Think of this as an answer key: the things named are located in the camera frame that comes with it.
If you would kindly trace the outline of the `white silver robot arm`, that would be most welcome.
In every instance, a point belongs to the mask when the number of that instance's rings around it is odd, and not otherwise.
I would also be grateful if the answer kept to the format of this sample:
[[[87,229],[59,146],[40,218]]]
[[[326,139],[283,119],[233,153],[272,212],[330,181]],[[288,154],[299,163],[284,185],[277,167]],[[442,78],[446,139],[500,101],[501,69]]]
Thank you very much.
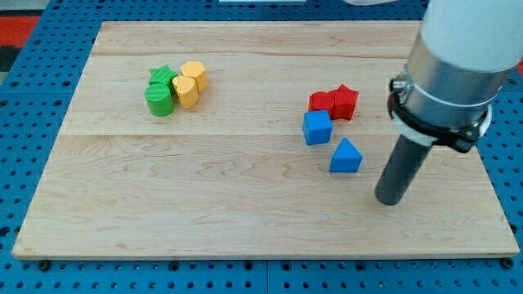
[[[466,153],[522,58],[522,0],[431,0],[388,107],[403,138]]]

